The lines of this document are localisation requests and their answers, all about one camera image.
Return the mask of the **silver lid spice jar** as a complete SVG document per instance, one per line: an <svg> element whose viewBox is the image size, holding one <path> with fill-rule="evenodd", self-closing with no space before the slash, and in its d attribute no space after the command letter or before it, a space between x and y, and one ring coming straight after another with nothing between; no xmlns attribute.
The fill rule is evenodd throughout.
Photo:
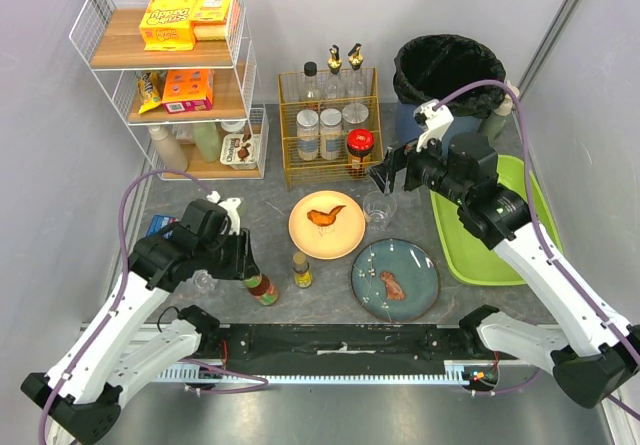
<svg viewBox="0 0 640 445"><path fill-rule="evenodd" d="M342 139L342 114L338 109L327 108L320 113L320 153L325 160L336 160L340 154Z"/></svg>

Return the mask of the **glass oil bottle gold spout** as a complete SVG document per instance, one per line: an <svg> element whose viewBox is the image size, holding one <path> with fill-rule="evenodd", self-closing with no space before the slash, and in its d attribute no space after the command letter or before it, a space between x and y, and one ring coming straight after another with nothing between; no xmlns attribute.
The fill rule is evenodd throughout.
<svg viewBox="0 0 640 445"><path fill-rule="evenodd" d="M364 57L361 54L360 43L355 43L348 52L350 72L347 74L346 96L352 103L364 104L370 95L367 76L362 69Z"/></svg>

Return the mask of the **tall clear jar silver lid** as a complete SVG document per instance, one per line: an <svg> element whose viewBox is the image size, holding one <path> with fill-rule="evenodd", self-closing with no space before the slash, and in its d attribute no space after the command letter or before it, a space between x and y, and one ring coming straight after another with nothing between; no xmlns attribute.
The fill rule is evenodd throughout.
<svg viewBox="0 0 640 445"><path fill-rule="evenodd" d="M363 103L352 102L342 109L343 130L346 134L356 129L370 129L369 108Z"/></svg>

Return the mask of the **blue ceramic plate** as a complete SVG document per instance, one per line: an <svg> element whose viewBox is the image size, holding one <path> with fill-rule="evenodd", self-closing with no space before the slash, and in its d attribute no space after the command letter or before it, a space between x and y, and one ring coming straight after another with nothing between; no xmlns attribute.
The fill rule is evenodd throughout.
<svg viewBox="0 0 640 445"><path fill-rule="evenodd" d="M392 272L406 293L402 301L388 300L379 278ZM359 304L385 322L411 322L429 311L440 292L439 273L429 255L402 239L383 239L365 247L351 268L351 289Z"/></svg>

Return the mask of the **dark soy sauce bottle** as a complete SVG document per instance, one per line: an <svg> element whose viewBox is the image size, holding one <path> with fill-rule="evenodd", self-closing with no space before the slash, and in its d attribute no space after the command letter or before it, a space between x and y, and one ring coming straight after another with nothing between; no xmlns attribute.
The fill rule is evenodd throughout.
<svg viewBox="0 0 640 445"><path fill-rule="evenodd" d="M299 96L303 102L318 102L322 98L317 73L315 62L308 61L304 64L299 90Z"/></svg>

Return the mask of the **red lid sauce jar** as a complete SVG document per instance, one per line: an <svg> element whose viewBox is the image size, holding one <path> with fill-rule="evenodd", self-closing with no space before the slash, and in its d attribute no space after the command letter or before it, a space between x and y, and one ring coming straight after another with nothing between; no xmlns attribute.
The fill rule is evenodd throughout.
<svg viewBox="0 0 640 445"><path fill-rule="evenodd" d="M349 132L346 139L348 152L347 172L359 179L366 175L366 162L375 145L374 135L367 129L357 128Z"/></svg>

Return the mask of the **beige round plate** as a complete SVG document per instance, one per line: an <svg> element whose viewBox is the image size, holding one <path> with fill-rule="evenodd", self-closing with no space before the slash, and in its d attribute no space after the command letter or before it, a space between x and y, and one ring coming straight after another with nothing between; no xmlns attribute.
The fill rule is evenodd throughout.
<svg viewBox="0 0 640 445"><path fill-rule="evenodd" d="M307 212L312 209L329 212L336 205L345 208L331 226L318 227L307 219ZM322 190L306 195L294 205L288 229L292 242L300 251L312 258L333 260L357 248L364 237L366 222L361 207L353 198L341 192Z"/></svg>

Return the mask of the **orange fried chicken piece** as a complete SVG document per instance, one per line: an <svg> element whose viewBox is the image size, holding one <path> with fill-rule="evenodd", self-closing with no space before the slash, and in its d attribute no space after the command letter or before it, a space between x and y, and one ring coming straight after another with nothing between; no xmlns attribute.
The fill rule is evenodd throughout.
<svg viewBox="0 0 640 445"><path fill-rule="evenodd" d="M307 212L307 219L318 227L328 227L335 223L338 214L344 208L344 205L336 205L329 212L312 209Z"/></svg>

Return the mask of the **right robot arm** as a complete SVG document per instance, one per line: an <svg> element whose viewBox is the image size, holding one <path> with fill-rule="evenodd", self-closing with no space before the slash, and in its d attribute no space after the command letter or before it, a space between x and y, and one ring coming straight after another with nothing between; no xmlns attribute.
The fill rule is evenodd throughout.
<svg viewBox="0 0 640 445"><path fill-rule="evenodd" d="M593 408L639 371L639 328L589 286L531 212L532 200L499 181L498 154L478 133L420 138L390 149L367 173L389 194L405 171L404 190L420 186L457 207L464 229L509 264L555 318L552 332L482 306L459 323L469 341L552 375L575 403Z"/></svg>

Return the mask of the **small yellow spice bottle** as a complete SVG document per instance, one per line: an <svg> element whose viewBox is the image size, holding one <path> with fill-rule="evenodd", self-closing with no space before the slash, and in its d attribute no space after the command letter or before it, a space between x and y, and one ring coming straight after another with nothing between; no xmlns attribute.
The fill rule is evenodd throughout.
<svg viewBox="0 0 640 445"><path fill-rule="evenodd" d="M313 283L310 264L307 256L298 251L293 255L294 281L299 288L308 288Z"/></svg>

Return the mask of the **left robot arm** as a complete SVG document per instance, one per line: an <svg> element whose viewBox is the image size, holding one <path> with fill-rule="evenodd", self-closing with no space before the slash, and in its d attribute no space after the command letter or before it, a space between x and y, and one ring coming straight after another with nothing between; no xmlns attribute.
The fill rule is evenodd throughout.
<svg viewBox="0 0 640 445"><path fill-rule="evenodd" d="M181 220L139 240L112 292L71 349L48 371L29 374L22 392L70 444L95 444L125 405L174 363L219 345L220 323L191 305L159 335L132 353L135 334L178 285L196 272L214 279L259 278L250 232L240 224L238 198L211 193L192 201Z"/></svg>

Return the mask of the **yellow cap sauce bottle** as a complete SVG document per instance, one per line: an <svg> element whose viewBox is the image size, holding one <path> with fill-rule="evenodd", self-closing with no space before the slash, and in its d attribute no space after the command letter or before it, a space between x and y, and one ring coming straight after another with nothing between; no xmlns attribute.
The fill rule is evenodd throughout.
<svg viewBox="0 0 640 445"><path fill-rule="evenodd" d="M279 298L277 287L262 273L247 275L243 283L248 292L263 306L271 306Z"/></svg>

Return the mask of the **white lid spice jar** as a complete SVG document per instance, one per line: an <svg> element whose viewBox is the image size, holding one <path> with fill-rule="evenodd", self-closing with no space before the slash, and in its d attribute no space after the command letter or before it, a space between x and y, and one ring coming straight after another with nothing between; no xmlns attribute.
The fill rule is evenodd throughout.
<svg viewBox="0 0 640 445"><path fill-rule="evenodd" d="M312 161L319 154L319 115L313 109L301 110L296 116L297 150L301 160Z"/></svg>

